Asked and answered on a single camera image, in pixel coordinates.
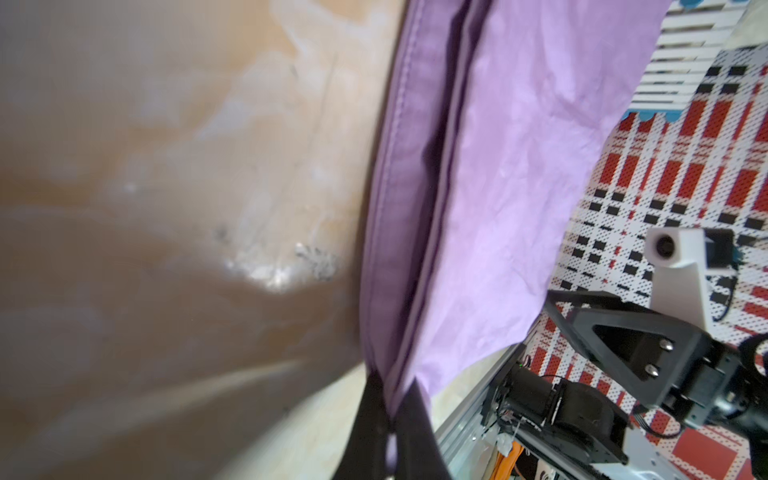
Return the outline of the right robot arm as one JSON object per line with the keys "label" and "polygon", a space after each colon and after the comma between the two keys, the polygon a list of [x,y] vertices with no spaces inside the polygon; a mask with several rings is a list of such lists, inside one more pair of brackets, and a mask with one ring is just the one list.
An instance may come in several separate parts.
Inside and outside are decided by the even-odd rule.
{"label": "right robot arm", "polygon": [[513,356],[491,380],[482,423],[520,440],[571,479],[638,469],[634,434],[661,409],[683,429],[718,426],[748,441],[755,478],[767,475],[767,377],[756,366],[767,338],[738,346],[701,328],[605,292],[548,292],[545,312],[583,357],[636,400],[622,411],[597,388],[551,383]]}

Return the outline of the purple long pants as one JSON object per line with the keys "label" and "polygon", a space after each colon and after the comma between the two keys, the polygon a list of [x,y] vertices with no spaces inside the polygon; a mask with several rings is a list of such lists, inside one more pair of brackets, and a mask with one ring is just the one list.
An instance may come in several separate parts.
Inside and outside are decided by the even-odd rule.
{"label": "purple long pants", "polygon": [[523,340],[666,1],[412,1],[375,161],[360,320],[395,412]]}

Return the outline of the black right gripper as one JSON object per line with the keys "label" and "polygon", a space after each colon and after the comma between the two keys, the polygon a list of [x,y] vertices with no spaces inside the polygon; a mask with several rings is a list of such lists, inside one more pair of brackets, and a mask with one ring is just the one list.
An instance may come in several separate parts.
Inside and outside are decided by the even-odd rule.
{"label": "black right gripper", "polygon": [[767,436],[767,377],[742,352],[686,321],[606,292],[547,292],[544,310],[571,347],[640,404],[681,425]]}

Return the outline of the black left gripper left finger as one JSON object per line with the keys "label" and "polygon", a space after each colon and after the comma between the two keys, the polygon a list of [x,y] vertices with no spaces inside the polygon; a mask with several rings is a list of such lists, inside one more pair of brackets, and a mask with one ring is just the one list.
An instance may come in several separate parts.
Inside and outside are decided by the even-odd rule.
{"label": "black left gripper left finger", "polygon": [[382,480],[389,475],[390,419],[377,372],[366,380],[352,430],[333,480]]}

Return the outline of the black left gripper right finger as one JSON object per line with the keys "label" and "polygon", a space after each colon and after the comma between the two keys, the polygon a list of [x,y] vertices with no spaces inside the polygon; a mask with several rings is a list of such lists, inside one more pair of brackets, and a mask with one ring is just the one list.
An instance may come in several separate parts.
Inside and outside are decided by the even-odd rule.
{"label": "black left gripper right finger", "polygon": [[397,480],[450,480],[419,384],[414,381],[394,417]]}

